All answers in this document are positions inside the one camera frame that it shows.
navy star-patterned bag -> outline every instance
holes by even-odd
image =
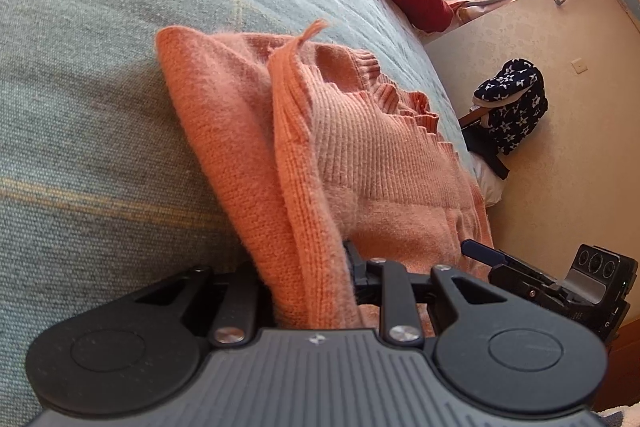
[[[473,102],[492,108],[481,118],[481,125],[489,129],[505,155],[533,131],[548,109],[542,73],[524,58],[506,62],[498,74],[476,89]]]

